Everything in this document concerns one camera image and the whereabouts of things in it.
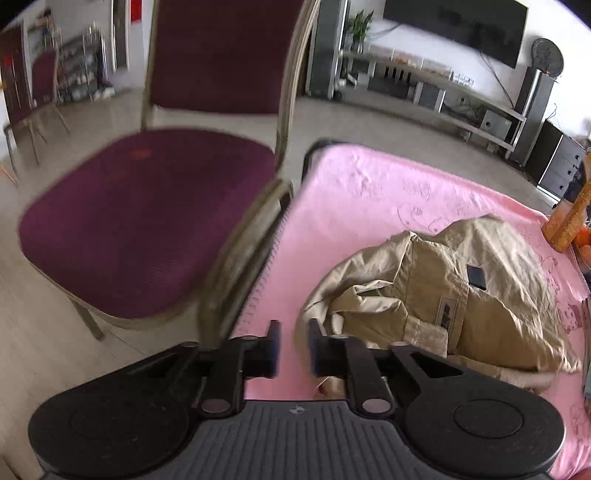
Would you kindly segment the orange juice bottle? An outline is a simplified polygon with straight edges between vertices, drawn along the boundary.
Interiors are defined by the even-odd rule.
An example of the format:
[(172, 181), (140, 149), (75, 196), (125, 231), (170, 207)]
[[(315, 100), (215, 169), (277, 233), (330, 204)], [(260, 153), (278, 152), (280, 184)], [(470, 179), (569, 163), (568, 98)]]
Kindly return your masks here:
[(548, 244), (564, 253), (588, 218), (590, 205), (590, 151), (578, 167), (573, 179), (547, 222), (542, 233)]

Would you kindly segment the grey tv console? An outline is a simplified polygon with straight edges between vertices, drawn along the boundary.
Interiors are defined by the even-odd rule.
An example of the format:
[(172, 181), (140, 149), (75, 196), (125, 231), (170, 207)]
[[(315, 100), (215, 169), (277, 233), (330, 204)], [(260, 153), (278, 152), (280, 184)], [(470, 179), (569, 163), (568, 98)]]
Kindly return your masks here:
[(343, 102), (450, 126), (510, 157), (526, 117), (510, 106), (425, 69), (411, 58), (339, 51), (335, 94)]

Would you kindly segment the orange fruit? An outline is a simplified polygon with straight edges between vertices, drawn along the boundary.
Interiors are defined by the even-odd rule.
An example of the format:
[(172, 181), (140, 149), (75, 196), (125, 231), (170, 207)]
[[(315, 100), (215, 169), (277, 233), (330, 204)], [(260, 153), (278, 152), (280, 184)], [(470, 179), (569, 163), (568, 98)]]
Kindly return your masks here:
[(591, 268), (591, 229), (582, 225), (573, 239), (576, 253), (582, 260), (586, 270)]

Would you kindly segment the beige khaki jacket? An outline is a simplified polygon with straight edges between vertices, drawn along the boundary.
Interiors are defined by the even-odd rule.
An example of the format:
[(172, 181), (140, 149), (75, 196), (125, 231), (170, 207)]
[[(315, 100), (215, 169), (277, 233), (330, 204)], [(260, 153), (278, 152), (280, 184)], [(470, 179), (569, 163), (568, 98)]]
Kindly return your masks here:
[(307, 331), (387, 349), (418, 346), (536, 392), (582, 362), (539, 255), (494, 216), (459, 220), (434, 236), (404, 231), (335, 265), (301, 307), (294, 343)]

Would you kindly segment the potted green plant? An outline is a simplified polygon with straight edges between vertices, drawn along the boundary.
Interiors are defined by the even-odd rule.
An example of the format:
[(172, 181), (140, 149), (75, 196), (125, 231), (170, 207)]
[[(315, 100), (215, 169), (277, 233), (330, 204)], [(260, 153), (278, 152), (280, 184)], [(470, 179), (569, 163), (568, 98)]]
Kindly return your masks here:
[(360, 10), (355, 16), (349, 18), (348, 31), (352, 37), (352, 50), (356, 53), (363, 52), (363, 45), (365, 45), (373, 17), (373, 11)]

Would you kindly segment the pink patterned bed sheet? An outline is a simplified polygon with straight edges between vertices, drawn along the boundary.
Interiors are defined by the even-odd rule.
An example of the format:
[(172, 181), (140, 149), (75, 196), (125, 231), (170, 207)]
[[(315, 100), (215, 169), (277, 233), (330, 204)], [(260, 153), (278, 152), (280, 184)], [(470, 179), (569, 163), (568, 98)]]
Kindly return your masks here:
[(263, 443), (254, 451), (250, 479), (349, 479), (363, 467), (369, 479), (408, 479), (400, 454), (374, 459), (373, 441), (356, 435), (332, 454), (315, 439), (308, 407), (312, 385), (294, 349), (294, 325), (304, 297), (335, 263), (360, 248), (407, 229), (435, 233), (456, 220), (492, 214), (508, 221), (536, 252), (577, 351), (584, 348), (587, 284), (572, 253), (559, 254), (542, 238), (543, 215), (518, 201), (444, 171), (361, 146), (332, 146), (304, 179), (280, 228), (270, 261), (252, 290), (237, 334), (259, 333), (266, 320), (283, 324), (280, 374), (254, 380), (253, 398), (283, 405), (283, 414), (259, 416)]

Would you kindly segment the black tower speaker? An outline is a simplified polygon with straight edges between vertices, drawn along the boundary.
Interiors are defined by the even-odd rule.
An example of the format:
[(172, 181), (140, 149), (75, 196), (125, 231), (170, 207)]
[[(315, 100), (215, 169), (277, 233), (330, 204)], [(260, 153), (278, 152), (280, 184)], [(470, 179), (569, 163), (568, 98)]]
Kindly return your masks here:
[(547, 73), (531, 66), (526, 69), (516, 111), (525, 121), (516, 129), (511, 160), (524, 166), (537, 138), (551, 97), (555, 80)]

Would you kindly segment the black wall television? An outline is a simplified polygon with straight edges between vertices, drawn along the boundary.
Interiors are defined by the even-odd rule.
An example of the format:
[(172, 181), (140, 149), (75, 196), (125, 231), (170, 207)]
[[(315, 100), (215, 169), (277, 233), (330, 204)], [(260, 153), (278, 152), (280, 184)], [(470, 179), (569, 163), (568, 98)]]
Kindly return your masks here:
[(475, 49), (511, 68), (519, 58), (528, 8), (512, 0), (391, 0), (384, 18)]

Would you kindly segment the maroon cushioned chair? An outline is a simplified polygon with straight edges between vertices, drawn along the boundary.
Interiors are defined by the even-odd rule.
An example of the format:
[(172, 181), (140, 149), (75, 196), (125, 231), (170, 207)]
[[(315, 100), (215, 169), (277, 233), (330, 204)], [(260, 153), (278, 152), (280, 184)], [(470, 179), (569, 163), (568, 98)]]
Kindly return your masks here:
[(315, 1), (158, 1), (141, 126), (24, 212), (21, 251), (92, 335), (197, 304), (216, 346), (293, 197), (280, 177)]

